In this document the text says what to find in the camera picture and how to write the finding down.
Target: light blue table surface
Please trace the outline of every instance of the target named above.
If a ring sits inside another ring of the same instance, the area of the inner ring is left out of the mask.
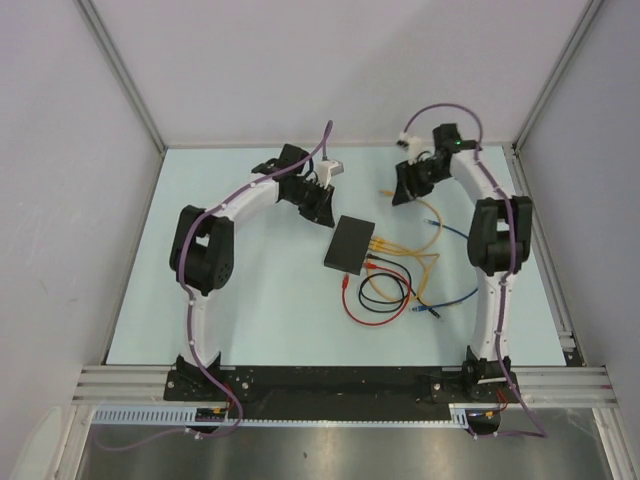
[[[185,294],[169,269],[176,223],[188,204],[211,207],[246,183],[252,167],[277,156],[277,148],[169,150],[136,256],[133,272],[108,355],[109,364],[161,364],[175,361],[185,324]],[[486,147],[489,168],[512,185],[501,147]],[[414,203],[392,207],[381,189],[395,188],[396,163],[404,153],[391,147],[331,148],[344,163],[336,177],[334,216],[350,215],[376,224],[374,235],[413,248],[424,245],[436,228],[433,218]],[[426,200],[445,223],[468,232],[473,204],[454,180],[438,184]],[[222,314],[219,335],[222,362],[234,365],[459,365],[471,338],[475,296],[440,310],[407,311],[391,324],[367,328],[345,314],[343,274],[322,265],[332,230],[302,218],[280,202],[243,225],[236,236],[235,270],[209,310]],[[425,297],[453,300],[475,287],[465,241],[444,231],[431,252],[441,257]],[[419,278],[412,259],[401,260]],[[384,315],[364,311],[356,298],[360,279],[352,277],[348,301],[369,321]],[[562,350],[540,272],[533,254],[518,275],[510,312],[509,339],[514,365],[564,365]]]

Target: blue cable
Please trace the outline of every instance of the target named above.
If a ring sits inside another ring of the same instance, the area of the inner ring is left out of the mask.
[[[436,222],[435,220],[427,220],[427,223],[429,225],[435,225],[436,227],[440,226],[440,222]],[[450,232],[453,232],[455,234],[460,235],[462,238],[465,239],[469,239],[469,237],[467,235],[465,235],[464,233],[462,233],[460,230],[456,230],[453,227],[450,227],[448,225],[442,225],[442,228],[449,230]],[[461,297],[457,300],[453,300],[451,302],[444,302],[444,303],[439,303],[437,305],[429,305],[428,307],[425,307],[424,305],[420,305],[417,307],[413,307],[411,309],[412,312],[424,312],[425,310],[429,310],[429,309],[434,309],[434,308],[442,308],[442,307],[448,307],[450,305],[455,305],[456,303],[462,303],[464,302],[467,298],[472,297],[473,295],[475,295],[475,293],[478,291],[478,288],[476,287],[475,289],[473,289],[472,292],[467,293],[464,297]]]

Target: red cable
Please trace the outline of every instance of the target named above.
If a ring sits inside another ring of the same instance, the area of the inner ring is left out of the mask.
[[[504,412],[509,406],[509,400],[507,400],[507,397],[505,397],[504,393],[502,393],[500,390],[496,390],[496,393],[498,394],[498,405],[500,405],[500,402],[504,404],[500,407],[499,412]]]
[[[406,278],[404,278],[401,274],[396,272],[395,270],[391,270],[390,268],[380,267],[373,263],[365,263],[363,266],[365,268],[370,268],[371,270],[384,270],[385,272],[389,272],[389,273],[392,273],[393,275],[396,275],[407,286],[407,289],[408,289],[407,292],[411,292],[411,285],[409,284],[409,281]],[[356,318],[356,316],[353,313],[351,313],[351,311],[349,310],[349,307],[347,306],[347,286],[348,285],[349,285],[349,274],[346,274],[344,276],[344,279],[342,280],[342,305],[344,306],[344,309],[347,312],[347,315],[349,315],[354,321],[358,322],[360,325],[365,325],[367,327],[381,327],[382,325],[391,323],[396,318],[398,318],[402,312],[404,312],[404,310],[407,308],[407,305],[409,305],[409,300],[411,298],[411,294],[408,293],[400,310],[398,310],[391,318],[387,318],[386,320],[378,323],[365,322],[364,320],[360,320],[359,318]]]

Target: white connector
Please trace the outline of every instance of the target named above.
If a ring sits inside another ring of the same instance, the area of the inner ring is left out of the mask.
[[[318,183],[327,188],[332,177],[344,172],[344,165],[338,160],[322,160],[316,164],[315,171],[318,174]]]
[[[424,152],[426,144],[420,137],[414,137],[407,132],[401,132],[398,136],[398,145],[407,150],[409,154],[409,165],[413,165],[418,161],[420,154]]]

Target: black cable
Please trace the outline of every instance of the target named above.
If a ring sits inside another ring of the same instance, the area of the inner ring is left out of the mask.
[[[428,153],[429,155],[431,155],[431,151],[430,150],[423,150],[422,152],[420,152],[418,154],[418,156],[416,157],[416,160],[420,161],[420,157],[422,157],[422,155],[424,155],[425,153]]]
[[[395,281],[398,287],[400,288],[401,298],[399,298],[398,300],[375,300],[373,298],[368,297],[363,292],[363,289],[371,281],[371,279],[375,277],[387,277]],[[360,305],[362,305],[365,309],[369,310],[370,312],[374,312],[374,313],[397,312],[398,310],[400,310],[400,308],[402,308],[402,304],[405,302],[408,295],[408,292],[404,289],[405,287],[406,285],[397,276],[392,275],[391,273],[385,273],[385,272],[374,273],[373,275],[367,276],[362,282],[360,282],[360,286],[358,287],[358,301],[360,302]],[[380,310],[380,309],[373,308],[366,305],[363,299],[372,303],[380,304],[380,305],[396,305],[396,306],[391,310]]]
[[[393,313],[393,312],[397,312],[400,309],[400,307],[402,307],[402,304],[406,300],[407,295],[409,295],[411,293],[416,297],[416,299],[418,300],[418,302],[421,305],[423,305],[424,307],[427,307],[427,310],[429,311],[429,313],[431,313],[431,315],[433,315],[436,318],[440,318],[440,314],[438,312],[436,312],[435,310],[429,308],[428,305],[425,305],[424,303],[422,303],[422,301],[420,301],[420,299],[418,298],[418,295],[416,294],[416,291],[413,289],[413,279],[411,278],[411,273],[409,272],[409,270],[404,265],[401,265],[401,264],[399,264],[397,262],[394,262],[393,260],[388,260],[386,258],[378,257],[377,255],[373,255],[371,253],[367,254],[367,258],[370,258],[372,260],[378,260],[378,261],[381,261],[381,262],[386,262],[386,263],[389,263],[391,265],[394,265],[394,266],[404,270],[404,272],[407,274],[407,280],[409,280],[409,285],[411,285],[411,291],[410,292],[405,292],[404,283],[402,281],[400,281],[396,276],[391,275],[390,273],[376,273],[376,274],[373,274],[371,276],[366,277],[360,283],[360,287],[358,288],[358,301],[360,302],[360,305],[362,305],[365,309],[369,310],[370,312],[375,312],[375,313]],[[400,291],[402,292],[402,297],[399,298],[398,300],[384,300],[384,301],[383,300],[374,300],[374,299],[368,297],[363,292],[363,289],[367,285],[367,283],[369,283],[371,281],[371,278],[374,278],[374,277],[377,277],[377,276],[386,276],[386,277],[389,277],[389,278],[395,280],[396,284],[400,288]],[[363,298],[365,300],[369,301],[369,302],[377,303],[377,304],[380,304],[380,305],[397,305],[397,306],[392,310],[377,310],[377,309],[373,309],[373,308],[365,305],[364,301],[362,300]]]

